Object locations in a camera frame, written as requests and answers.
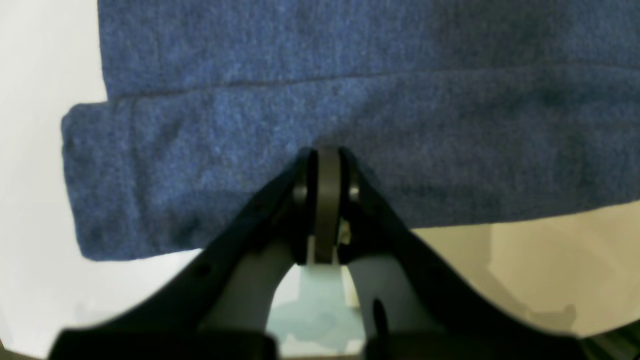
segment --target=cloth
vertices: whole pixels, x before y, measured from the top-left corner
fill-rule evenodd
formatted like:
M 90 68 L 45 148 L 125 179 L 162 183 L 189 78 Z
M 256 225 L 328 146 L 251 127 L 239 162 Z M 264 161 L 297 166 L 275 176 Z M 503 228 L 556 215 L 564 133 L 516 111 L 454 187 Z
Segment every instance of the cloth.
M 303 146 L 410 227 L 640 197 L 635 0 L 99 1 L 109 100 L 63 119 L 83 255 L 206 246 Z

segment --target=beige surface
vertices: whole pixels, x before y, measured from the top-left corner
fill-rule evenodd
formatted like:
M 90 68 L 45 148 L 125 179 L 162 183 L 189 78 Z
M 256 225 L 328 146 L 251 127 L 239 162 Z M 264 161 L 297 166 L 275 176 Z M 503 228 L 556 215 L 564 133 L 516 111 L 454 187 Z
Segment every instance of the beige surface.
M 587 336 L 640 318 L 640 202 L 416 233 L 478 291 L 540 327 Z

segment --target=white backdrop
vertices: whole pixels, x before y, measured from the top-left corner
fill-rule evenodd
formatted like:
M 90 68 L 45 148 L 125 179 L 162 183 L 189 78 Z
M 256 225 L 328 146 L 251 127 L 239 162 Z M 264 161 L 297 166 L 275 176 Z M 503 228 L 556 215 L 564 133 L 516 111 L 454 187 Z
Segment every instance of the white backdrop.
M 63 181 L 60 119 L 76 103 L 105 99 L 95 1 L 0 0 L 0 339 L 9 350 L 45 357 L 62 328 L 121 313 L 198 252 L 125 263 L 80 256 Z M 640 203 L 633 203 L 419 234 L 515 316 L 588 335 L 640 317 L 639 219 Z M 310 312 L 343 312 L 321 338 L 286 330 L 284 354 L 360 346 L 358 318 L 338 308 L 344 297 L 353 302 L 353 290 L 343 291 L 338 279 L 332 271 L 299 268 L 285 279 L 271 328 L 315 326 Z M 308 282 L 330 290 L 305 293 Z M 306 305 L 292 305 L 298 298 Z M 339 337 L 347 344 L 334 341 Z

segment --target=screw hole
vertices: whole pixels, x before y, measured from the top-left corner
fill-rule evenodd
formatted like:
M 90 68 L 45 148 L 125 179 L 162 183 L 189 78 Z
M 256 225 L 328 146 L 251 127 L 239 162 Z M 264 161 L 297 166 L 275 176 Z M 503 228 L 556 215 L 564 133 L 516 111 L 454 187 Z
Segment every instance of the screw hole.
M 209 266 L 209 264 L 201 264 L 198 267 L 196 267 L 196 270 L 193 272 L 193 274 L 197 278 L 202 278 L 209 275 L 210 272 L 211 272 L 211 266 Z
M 382 302 L 378 299 L 373 300 L 373 321 L 376 324 L 378 336 L 386 336 L 389 333 L 387 313 Z

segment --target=blue knit garment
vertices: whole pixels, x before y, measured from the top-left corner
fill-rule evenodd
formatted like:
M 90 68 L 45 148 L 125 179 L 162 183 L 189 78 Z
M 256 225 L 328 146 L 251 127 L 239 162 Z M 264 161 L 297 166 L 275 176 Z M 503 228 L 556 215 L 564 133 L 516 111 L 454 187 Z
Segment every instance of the blue knit garment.
M 640 197 L 638 0 L 99 1 L 109 100 L 63 119 L 83 256 L 206 246 L 300 147 L 410 227 Z

